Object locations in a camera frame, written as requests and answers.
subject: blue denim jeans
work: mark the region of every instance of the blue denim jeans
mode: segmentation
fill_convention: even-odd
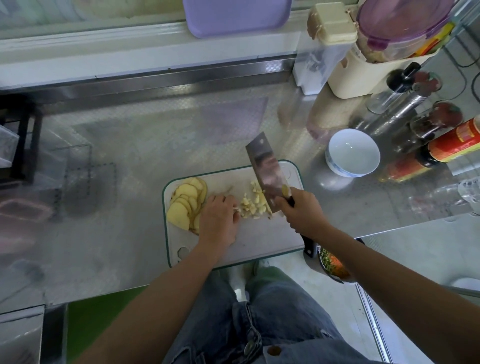
[[[208,277],[163,363],[372,363],[330,315],[277,267],[247,282],[249,302],[217,272]]]

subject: white bowl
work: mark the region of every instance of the white bowl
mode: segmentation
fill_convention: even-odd
[[[372,138],[356,129],[335,133],[328,143],[325,159],[330,169],[343,177],[362,177],[380,163],[380,150]]]

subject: purple tray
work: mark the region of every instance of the purple tray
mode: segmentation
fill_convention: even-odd
[[[183,0],[188,29],[197,38],[281,27],[292,0]]]

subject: person's left arm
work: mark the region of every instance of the person's left arm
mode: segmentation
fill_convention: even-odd
[[[235,241],[236,205],[233,196],[210,196],[196,247],[133,299],[75,364],[160,363],[212,268]]]

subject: countertop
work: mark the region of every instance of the countertop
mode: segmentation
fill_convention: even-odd
[[[454,182],[444,169],[405,183],[380,183],[375,174],[342,179],[328,169],[327,136],[346,127],[362,98],[341,100],[325,86],[308,126],[305,110],[313,99],[303,98],[291,79],[232,81],[193,94],[189,87],[178,86],[179,96],[43,105],[40,147],[59,160],[63,178],[54,193],[15,192],[49,203],[54,216],[31,248],[0,256],[0,313],[148,284],[168,269],[163,187],[175,178],[249,165],[245,145],[260,131],[279,159],[298,166],[331,223],[354,237],[464,212],[418,215],[408,204],[413,194]],[[333,129],[321,137],[318,125]],[[28,264],[12,265],[19,259]],[[40,275],[28,271],[32,265]]]

